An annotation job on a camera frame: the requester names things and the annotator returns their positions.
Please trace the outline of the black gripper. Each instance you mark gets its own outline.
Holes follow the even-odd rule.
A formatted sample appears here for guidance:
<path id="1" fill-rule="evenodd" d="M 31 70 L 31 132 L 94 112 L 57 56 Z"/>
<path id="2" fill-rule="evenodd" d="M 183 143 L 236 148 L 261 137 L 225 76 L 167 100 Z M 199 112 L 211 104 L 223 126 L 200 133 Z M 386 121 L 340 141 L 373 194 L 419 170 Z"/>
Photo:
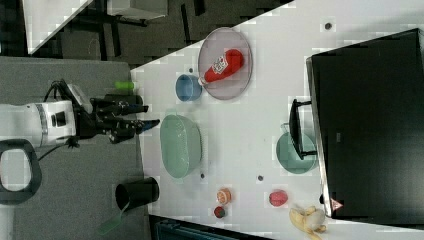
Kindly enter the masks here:
<path id="1" fill-rule="evenodd" d="M 110 124 L 101 122 L 94 113 L 86 110 L 90 105 L 85 94 L 74 84 L 67 84 L 67 95 L 72 102 L 75 119 L 76 134 L 70 139 L 73 144 L 80 140 L 91 139 L 98 134 L 106 135 L 112 131 Z M 141 104 L 130 104 L 128 102 L 118 102 L 112 107 L 111 112 L 116 116 L 126 116 L 129 114 L 146 113 L 148 106 Z M 114 135 L 119 139 L 130 139 L 156 127 L 160 123 L 156 120 L 122 120 L 114 130 Z"/>

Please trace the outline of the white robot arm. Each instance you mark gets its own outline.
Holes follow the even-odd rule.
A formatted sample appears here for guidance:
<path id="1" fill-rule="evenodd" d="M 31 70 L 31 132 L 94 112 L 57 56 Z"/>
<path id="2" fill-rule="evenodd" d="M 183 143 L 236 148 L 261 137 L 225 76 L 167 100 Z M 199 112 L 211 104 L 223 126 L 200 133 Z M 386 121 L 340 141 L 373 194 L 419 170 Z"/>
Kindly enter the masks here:
<path id="1" fill-rule="evenodd" d="M 25 159 L 30 179 L 18 189 L 1 185 L 1 203 L 18 205 L 32 198 L 42 182 L 36 154 L 40 148 L 77 148 L 81 140 L 107 135 L 113 144 L 129 140 L 156 127 L 156 120 L 127 120 L 127 115 L 145 113 L 149 107 L 137 95 L 107 94 L 89 98 L 63 80 L 51 84 L 44 99 L 24 105 L 1 106 L 1 158 Z"/>

